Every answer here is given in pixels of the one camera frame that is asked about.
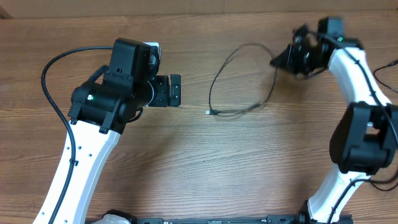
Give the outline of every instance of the black wire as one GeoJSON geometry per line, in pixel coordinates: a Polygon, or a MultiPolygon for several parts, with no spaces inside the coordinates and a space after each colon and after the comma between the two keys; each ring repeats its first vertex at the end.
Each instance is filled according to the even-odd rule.
{"type": "Polygon", "coordinates": [[[94,72],[94,74],[92,74],[87,81],[89,82],[95,82],[97,79],[99,79],[99,77],[102,76],[102,74],[109,70],[109,66],[108,65],[102,65],[99,69],[97,69],[97,71],[94,72]]]}
{"type": "MultiPolygon", "coordinates": [[[[389,126],[391,128],[392,133],[393,133],[393,137],[394,137],[394,141],[395,141],[396,147],[398,147],[398,137],[397,137],[397,132],[395,130],[395,127],[394,127],[394,125],[393,125],[393,123],[392,123],[392,121],[390,119],[389,114],[387,113],[386,109],[384,108],[384,105],[380,102],[379,98],[377,97],[376,92],[374,91],[374,89],[373,89],[373,87],[371,85],[371,81],[370,81],[369,77],[367,76],[364,67],[361,65],[361,62],[359,60],[357,60],[354,56],[352,56],[345,48],[343,48],[340,45],[340,43],[337,40],[335,40],[333,37],[331,37],[329,35],[326,35],[326,34],[320,34],[320,33],[312,32],[312,31],[310,31],[309,33],[311,33],[311,34],[313,34],[315,36],[319,35],[320,37],[326,38],[329,41],[333,42],[334,44],[336,44],[336,46],[339,49],[344,50],[344,52],[347,54],[347,56],[352,61],[354,61],[356,65],[358,65],[358,67],[361,69],[361,71],[362,71],[362,73],[363,73],[363,75],[365,77],[365,80],[366,80],[366,83],[368,85],[369,91],[371,92],[371,96],[373,97],[373,99],[376,102],[376,104],[378,105],[378,107],[380,107],[380,110],[382,111],[383,115],[386,117],[386,120],[387,120],[387,122],[388,122],[388,124],[389,124],[389,126]]],[[[333,215],[335,214],[335,212],[337,210],[337,207],[339,206],[341,201],[344,199],[345,195],[348,193],[350,188],[355,185],[355,183],[357,183],[357,182],[369,182],[369,183],[372,184],[373,187],[377,188],[378,190],[390,191],[390,190],[394,190],[397,187],[396,185],[398,185],[398,183],[395,186],[393,186],[392,188],[390,188],[390,189],[380,189],[375,184],[390,184],[393,181],[395,181],[397,178],[398,178],[398,169],[397,169],[396,173],[390,179],[387,179],[387,180],[371,180],[371,179],[352,180],[351,183],[345,188],[344,192],[340,195],[340,198],[337,200],[335,206],[332,208],[331,213],[329,215],[329,219],[327,221],[327,224],[331,223],[331,220],[332,220],[333,215]]]]}
{"type": "Polygon", "coordinates": [[[235,55],[240,49],[244,48],[244,47],[260,47],[262,50],[265,50],[270,56],[271,58],[274,58],[274,54],[271,52],[271,50],[266,47],[263,44],[260,43],[248,43],[248,44],[243,44],[240,45],[237,49],[233,50],[232,53],[226,58],[224,64],[221,66],[220,70],[218,71],[218,73],[216,74],[216,76],[214,77],[213,82],[211,83],[210,86],[210,91],[209,91],[209,114],[210,115],[214,115],[214,116],[219,116],[219,117],[232,117],[232,116],[237,116],[237,115],[242,115],[242,114],[246,114],[247,112],[250,112],[256,108],[263,108],[266,103],[268,103],[269,99],[271,98],[271,94],[274,91],[275,88],[275,83],[276,83],[276,77],[277,77],[277,68],[275,68],[275,75],[274,75],[274,81],[272,83],[272,87],[271,90],[269,91],[269,94],[267,96],[267,98],[265,100],[259,101],[251,106],[248,106],[247,108],[243,109],[243,110],[214,110],[213,107],[211,106],[211,92],[213,90],[213,86],[217,80],[217,78],[219,77],[219,75],[221,74],[221,72],[224,70],[224,68],[230,63],[232,62],[237,55],[235,55]]]}
{"type": "Polygon", "coordinates": [[[378,79],[378,77],[376,76],[376,72],[379,71],[379,70],[382,70],[382,69],[384,69],[384,68],[389,68],[389,67],[395,66],[395,65],[397,65],[397,64],[398,64],[398,60],[395,60],[395,61],[391,62],[390,64],[385,65],[385,66],[380,67],[380,68],[377,68],[377,69],[375,69],[375,71],[373,71],[373,76],[374,76],[374,78],[375,78],[380,84],[384,85],[385,87],[387,87],[388,89],[390,89],[390,90],[392,90],[392,91],[394,91],[394,92],[396,92],[396,93],[398,93],[398,90],[395,90],[395,89],[391,88],[391,86],[389,86],[389,85],[383,83],[382,81],[380,81],[380,80],[378,79]]]}
{"type": "Polygon", "coordinates": [[[131,120],[129,120],[127,123],[131,123],[131,122],[137,121],[142,116],[143,113],[144,113],[144,109],[143,108],[139,108],[139,113],[137,114],[137,116],[131,118],[131,120]]]}
{"type": "Polygon", "coordinates": [[[68,170],[68,174],[67,174],[67,178],[65,180],[65,184],[63,185],[60,197],[58,199],[58,202],[54,208],[54,211],[51,215],[51,218],[49,220],[49,224],[52,224],[55,220],[55,217],[57,216],[57,213],[60,209],[60,206],[62,204],[63,198],[65,197],[65,194],[67,192],[69,183],[70,183],[70,179],[72,177],[72,172],[73,172],[73,168],[75,166],[75,159],[76,159],[76,142],[75,142],[75,137],[73,135],[72,129],[67,121],[67,119],[65,118],[65,116],[62,114],[60,108],[58,108],[57,104],[55,104],[55,102],[53,101],[53,99],[50,96],[49,91],[47,90],[47,87],[45,85],[45,75],[47,74],[48,69],[50,68],[50,66],[56,62],[57,60],[59,60],[62,57],[65,57],[67,55],[70,55],[72,53],[76,53],[76,52],[81,52],[84,50],[112,50],[112,47],[107,47],[107,46],[99,46],[99,47],[81,47],[78,49],[73,49],[73,50],[69,50],[68,52],[62,53],[58,56],[56,56],[55,58],[51,59],[51,61],[49,63],[46,64],[46,66],[43,69],[42,72],[42,88],[43,88],[43,92],[45,97],[48,99],[48,101],[50,102],[51,106],[54,108],[55,112],[58,114],[58,116],[61,118],[62,123],[65,125],[68,134],[69,134],[69,138],[70,138],[70,143],[71,143],[71,156],[70,156],[70,164],[69,164],[69,170],[68,170]]]}
{"type": "Polygon", "coordinates": [[[322,69],[320,69],[319,71],[316,71],[316,72],[313,72],[313,73],[311,73],[311,74],[309,74],[309,75],[304,76],[302,79],[297,78],[296,75],[294,76],[294,78],[295,78],[296,80],[309,80],[309,79],[312,79],[313,77],[315,77],[315,76],[317,76],[317,75],[319,75],[319,74],[322,74],[322,73],[325,72],[326,70],[328,70],[328,68],[322,68],[322,69]]]}

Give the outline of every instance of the cable connector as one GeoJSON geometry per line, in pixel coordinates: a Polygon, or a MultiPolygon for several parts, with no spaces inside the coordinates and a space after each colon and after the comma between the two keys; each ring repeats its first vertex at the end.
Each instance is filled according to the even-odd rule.
{"type": "Polygon", "coordinates": [[[206,115],[218,115],[220,112],[218,110],[208,110],[205,111],[206,115]]]}
{"type": "Polygon", "coordinates": [[[390,64],[388,64],[387,66],[391,67],[391,66],[395,66],[397,64],[398,64],[398,60],[395,60],[395,61],[391,62],[390,64]]]}

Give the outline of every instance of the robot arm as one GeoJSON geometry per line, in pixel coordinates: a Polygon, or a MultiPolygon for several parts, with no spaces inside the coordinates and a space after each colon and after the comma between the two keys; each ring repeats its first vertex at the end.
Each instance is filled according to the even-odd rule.
{"type": "Polygon", "coordinates": [[[379,89],[359,41],[344,37],[341,19],[320,20],[317,46],[310,45],[307,39],[309,33],[307,26],[296,30],[294,43],[273,59],[271,65],[305,76],[316,68],[329,69],[338,82],[348,108],[330,140],[330,156],[334,164],[321,187],[303,206],[300,215],[304,217],[302,223],[327,223],[330,215],[331,223],[352,223],[351,218],[348,218],[348,222],[347,219],[340,219],[340,213],[362,182],[357,182],[348,190],[336,210],[332,208],[353,180],[370,179],[380,168],[392,162],[396,150],[390,127],[374,101],[365,75],[381,104],[390,112],[394,125],[397,125],[397,108],[379,89]],[[324,38],[325,35],[340,42],[339,46],[324,38]],[[362,65],[366,74],[345,50],[362,65]],[[369,127],[378,129],[379,133],[366,133],[369,127]]]}
{"type": "MultiPolygon", "coordinates": [[[[143,106],[179,106],[180,75],[156,75],[160,64],[158,43],[118,39],[109,66],[102,66],[72,94],[68,116],[75,136],[76,157],[71,161],[67,135],[63,154],[50,190],[34,224],[85,223],[87,209],[102,168],[127,123],[143,106]],[[96,79],[104,73],[102,84],[96,79]],[[75,164],[67,191],[58,210],[70,163],[75,164]]],[[[118,215],[106,215],[102,223],[130,223],[118,215]]]]}

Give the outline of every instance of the cable clip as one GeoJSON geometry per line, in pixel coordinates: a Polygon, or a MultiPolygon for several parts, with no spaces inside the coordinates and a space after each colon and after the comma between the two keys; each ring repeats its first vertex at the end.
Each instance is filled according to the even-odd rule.
{"type": "Polygon", "coordinates": [[[75,166],[77,166],[77,164],[79,163],[79,161],[77,161],[77,160],[72,160],[72,159],[69,159],[69,162],[74,163],[75,166]]]}

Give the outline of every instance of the wooden table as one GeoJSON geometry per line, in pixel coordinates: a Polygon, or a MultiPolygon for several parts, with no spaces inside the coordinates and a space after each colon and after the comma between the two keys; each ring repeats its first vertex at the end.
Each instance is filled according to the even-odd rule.
{"type": "MultiPolygon", "coordinates": [[[[279,54],[292,29],[304,23],[316,29],[329,14],[1,20],[0,223],[32,223],[62,152],[66,131],[40,86],[44,65],[61,52],[113,45],[118,37],[160,43],[159,75],[182,75],[182,105],[146,108],[126,127],[103,169],[88,218],[110,208],[163,218],[296,213],[331,166],[329,140],[346,107],[334,78],[325,73],[299,82],[280,72],[271,102],[238,119],[205,115],[208,91],[239,44],[261,42],[279,54]]],[[[397,11],[340,15],[347,35],[364,44],[371,68],[397,59],[397,11]]],[[[73,89],[109,63],[110,53],[74,54],[49,70],[49,92],[65,114],[73,89]]],[[[215,107],[249,105],[269,91],[269,56],[256,49],[242,55],[219,77],[215,107]]],[[[398,87],[397,72],[390,68],[380,76],[398,87]]],[[[382,89],[397,102],[396,94],[382,89]]],[[[396,163],[378,176],[386,178],[395,169],[396,163]]],[[[382,193],[364,184],[343,213],[353,214],[357,223],[396,223],[397,196],[398,191],[382,193]]]]}

